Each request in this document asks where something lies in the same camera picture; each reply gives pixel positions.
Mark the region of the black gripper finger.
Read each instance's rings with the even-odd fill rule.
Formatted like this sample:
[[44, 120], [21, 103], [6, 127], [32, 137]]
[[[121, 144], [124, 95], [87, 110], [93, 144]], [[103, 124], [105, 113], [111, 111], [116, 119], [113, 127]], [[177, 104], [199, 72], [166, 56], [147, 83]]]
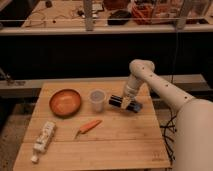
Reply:
[[111, 98], [114, 99], [114, 100], [118, 100], [118, 101], [122, 101], [122, 99], [123, 99], [122, 97], [119, 97], [119, 96], [116, 96], [116, 95], [112, 95]]
[[110, 99], [109, 104], [121, 108], [121, 101]]

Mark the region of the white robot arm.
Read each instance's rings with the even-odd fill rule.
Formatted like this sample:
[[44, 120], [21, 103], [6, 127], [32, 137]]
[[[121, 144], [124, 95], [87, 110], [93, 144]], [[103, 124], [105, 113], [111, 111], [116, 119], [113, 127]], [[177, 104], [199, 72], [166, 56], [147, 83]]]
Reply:
[[176, 113], [172, 171], [213, 171], [213, 102], [196, 98], [156, 75], [152, 61], [135, 59], [129, 69], [117, 106], [128, 110], [131, 103], [136, 104], [141, 85], [147, 83]]

